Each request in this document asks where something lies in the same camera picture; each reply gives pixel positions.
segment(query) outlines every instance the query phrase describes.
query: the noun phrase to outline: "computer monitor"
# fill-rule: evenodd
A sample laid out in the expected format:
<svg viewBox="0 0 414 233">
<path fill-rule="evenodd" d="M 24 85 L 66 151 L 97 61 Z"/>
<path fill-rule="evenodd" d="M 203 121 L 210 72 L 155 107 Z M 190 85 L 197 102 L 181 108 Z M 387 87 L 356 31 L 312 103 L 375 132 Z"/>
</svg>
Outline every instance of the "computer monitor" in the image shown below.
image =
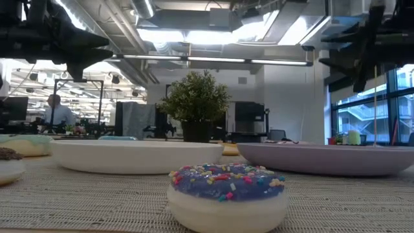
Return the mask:
<svg viewBox="0 0 414 233">
<path fill-rule="evenodd" d="M 4 99 L 5 97 L 0 96 L 1 121 L 26 120 L 28 97 L 9 97 L 6 100 Z"/>
</svg>

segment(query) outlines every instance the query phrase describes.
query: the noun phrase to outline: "white donut base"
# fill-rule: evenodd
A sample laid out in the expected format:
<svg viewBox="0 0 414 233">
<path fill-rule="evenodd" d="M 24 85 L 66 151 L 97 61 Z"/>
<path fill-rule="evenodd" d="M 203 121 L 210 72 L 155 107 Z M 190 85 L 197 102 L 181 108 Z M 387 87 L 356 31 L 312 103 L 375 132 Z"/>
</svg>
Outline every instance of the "white donut base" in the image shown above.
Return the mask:
<svg viewBox="0 0 414 233">
<path fill-rule="evenodd" d="M 169 208 L 175 219 L 185 227 L 201 233 L 264 233 L 276 228 L 285 218 L 287 191 L 276 197 L 258 201 L 218 202 L 167 191 Z"/>
<path fill-rule="evenodd" d="M 29 140 L 9 140 L 7 142 L 0 143 L 0 148 L 10 148 L 15 150 L 24 157 L 33 157 L 33 156 L 44 156 L 48 155 L 49 151 L 46 148 L 46 144 L 35 145 Z"/>
<path fill-rule="evenodd" d="M 0 161 L 0 186 L 14 182 L 25 171 L 22 160 Z"/>
</svg>

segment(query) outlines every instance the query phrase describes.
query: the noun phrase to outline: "yellow object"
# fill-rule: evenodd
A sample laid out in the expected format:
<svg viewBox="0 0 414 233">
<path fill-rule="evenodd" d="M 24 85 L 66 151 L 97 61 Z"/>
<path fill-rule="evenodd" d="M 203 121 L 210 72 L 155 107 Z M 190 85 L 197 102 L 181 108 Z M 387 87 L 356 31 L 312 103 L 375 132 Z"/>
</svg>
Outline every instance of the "yellow object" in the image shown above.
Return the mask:
<svg viewBox="0 0 414 233">
<path fill-rule="evenodd" d="M 236 144 L 231 143 L 219 143 L 224 146 L 223 155 L 224 156 L 238 156 L 239 150 L 237 149 Z"/>
</svg>

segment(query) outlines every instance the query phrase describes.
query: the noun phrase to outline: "plant pot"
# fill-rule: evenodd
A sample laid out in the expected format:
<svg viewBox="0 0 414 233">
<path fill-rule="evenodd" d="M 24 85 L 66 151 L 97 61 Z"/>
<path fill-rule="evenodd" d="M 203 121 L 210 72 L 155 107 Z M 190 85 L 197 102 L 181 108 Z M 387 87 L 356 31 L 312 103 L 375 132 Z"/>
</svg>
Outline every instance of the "plant pot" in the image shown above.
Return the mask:
<svg viewBox="0 0 414 233">
<path fill-rule="evenodd" d="M 181 122 L 184 142 L 205 142 L 210 141 L 211 122 Z"/>
</svg>

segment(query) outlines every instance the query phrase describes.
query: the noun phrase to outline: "man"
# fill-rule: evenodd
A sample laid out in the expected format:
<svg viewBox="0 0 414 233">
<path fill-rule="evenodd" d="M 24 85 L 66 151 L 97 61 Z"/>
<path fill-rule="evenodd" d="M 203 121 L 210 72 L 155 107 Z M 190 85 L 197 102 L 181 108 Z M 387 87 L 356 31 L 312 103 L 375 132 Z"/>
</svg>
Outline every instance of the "man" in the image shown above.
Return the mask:
<svg viewBox="0 0 414 233">
<path fill-rule="evenodd" d="M 52 117 L 52 105 L 53 105 L 53 94 L 49 96 L 47 99 L 47 103 L 49 104 L 50 108 L 46 109 L 45 112 L 45 122 L 49 123 L 50 118 Z M 73 116 L 72 111 L 60 104 L 60 96 L 56 95 L 54 98 L 54 116 L 53 116 L 53 124 L 58 125 L 62 121 L 66 122 L 66 125 L 75 125 L 75 118 Z"/>
</svg>

